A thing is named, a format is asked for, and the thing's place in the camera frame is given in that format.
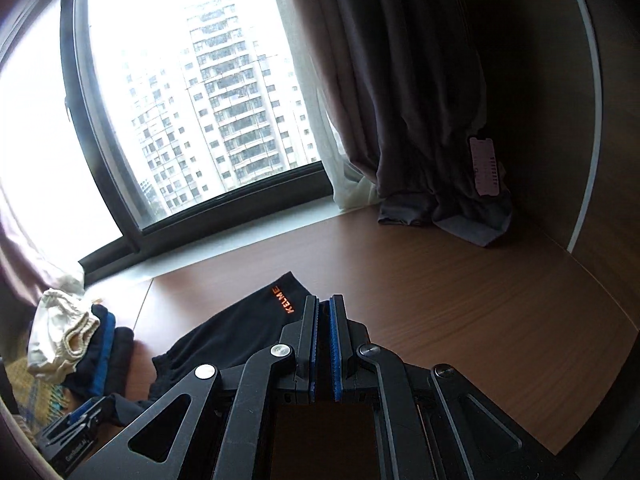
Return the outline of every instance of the dark curtain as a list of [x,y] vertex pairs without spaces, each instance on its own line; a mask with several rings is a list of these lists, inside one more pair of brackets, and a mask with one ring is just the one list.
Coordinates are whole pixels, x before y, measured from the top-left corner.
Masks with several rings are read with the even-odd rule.
[[474,183],[468,138],[486,96],[463,1],[292,2],[345,151],[384,199],[380,221],[481,246],[503,234],[508,191],[481,197]]

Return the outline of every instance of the sheer white curtain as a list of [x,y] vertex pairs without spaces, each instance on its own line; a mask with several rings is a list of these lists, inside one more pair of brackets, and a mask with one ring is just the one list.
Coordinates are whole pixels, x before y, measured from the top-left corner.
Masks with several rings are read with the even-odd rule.
[[324,170],[334,186],[334,201],[342,210],[379,202],[376,186],[347,160],[337,132],[324,106],[324,99],[302,32],[290,0],[276,0],[289,47],[305,99],[309,125],[314,134]]

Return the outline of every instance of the black folded garment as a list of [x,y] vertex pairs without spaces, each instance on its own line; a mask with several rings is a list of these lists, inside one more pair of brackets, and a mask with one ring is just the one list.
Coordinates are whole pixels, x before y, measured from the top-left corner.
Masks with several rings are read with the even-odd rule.
[[69,388],[81,400],[87,400],[91,397],[89,389],[94,381],[95,371],[102,354],[107,316],[109,315],[107,308],[101,304],[93,304],[91,312],[100,320],[100,326],[89,341],[84,357],[78,361],[76,371],[66,376],[62,383],[65,388]]
[[282,327],[302,318],[309,291],[291,272],[219,312],[153,358],[158,378],[149,388],[155,402],[195,367],[219,370],[244,364],[258,350],[275,344]]
[[113,333],[107,380],[104,383],[106,396],[109,394],[124,395],[132,355],[133,330],[126,326],[119,326]]

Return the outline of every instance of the stack of folded clothes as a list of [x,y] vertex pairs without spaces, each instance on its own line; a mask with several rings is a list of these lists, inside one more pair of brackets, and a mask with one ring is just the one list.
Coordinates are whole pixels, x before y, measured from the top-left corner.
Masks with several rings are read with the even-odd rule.
[[116,328],[115,316],[101,304],[92,305],[91,311],[100,320],[100,326],[76,365],[76,371],[67,375],[62,385],[79,400],[124,395],[133,354],[133,330]]

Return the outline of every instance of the white strip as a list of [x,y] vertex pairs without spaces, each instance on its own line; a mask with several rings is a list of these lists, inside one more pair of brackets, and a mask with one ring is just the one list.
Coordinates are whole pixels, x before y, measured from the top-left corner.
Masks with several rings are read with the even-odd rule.
[[587,186],[584,189],[582,197],[582,205],[578,213],[578,219],[575,221],[574,232],[569,240],[566,250],[572,253],[575,243],[578,241],[584,217],[587,215],[589,202],[591,201],[591,193],[593,192],[593,184],[596,180],[596,171],[598,169],[598,159],[600,158],[600,139],[602,137],[602,77],[600,75],[600,57],[598,56],[598,43],[596,41],[593,23],[589,15],[587,3],[584,0],[577,0],[580,8],[580,15],[584,23],[584,31],[587,34],[589,43],[589,51],[591,53],[591,68],[593,70],[593,97],[594,97],[594,128],[593,128],[593,149],[591,151],[591,165],[589,167],[589,176],[587,177]]

